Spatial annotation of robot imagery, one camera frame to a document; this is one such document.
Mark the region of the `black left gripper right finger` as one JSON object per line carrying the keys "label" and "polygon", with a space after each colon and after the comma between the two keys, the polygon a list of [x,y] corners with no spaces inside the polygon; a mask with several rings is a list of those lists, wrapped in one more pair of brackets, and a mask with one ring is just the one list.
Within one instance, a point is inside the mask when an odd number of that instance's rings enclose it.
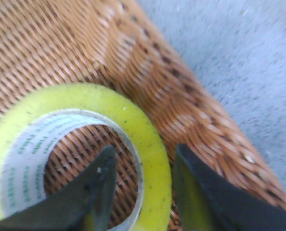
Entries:
{"label": "black left gripper right finger", "polygon": [[178,144],[173,167],[184,231],[286,231],[286,211],[235,187]]}

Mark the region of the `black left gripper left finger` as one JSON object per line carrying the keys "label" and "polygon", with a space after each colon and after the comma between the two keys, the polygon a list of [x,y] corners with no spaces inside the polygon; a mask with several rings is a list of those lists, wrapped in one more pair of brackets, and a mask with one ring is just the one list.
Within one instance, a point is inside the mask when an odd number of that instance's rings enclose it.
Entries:
{"label": "black left gripper left finger", "polygon": [[0,231],[105,231],[116,193],[117,157],[107,145],[77,177],[42,202],[0,220]]}

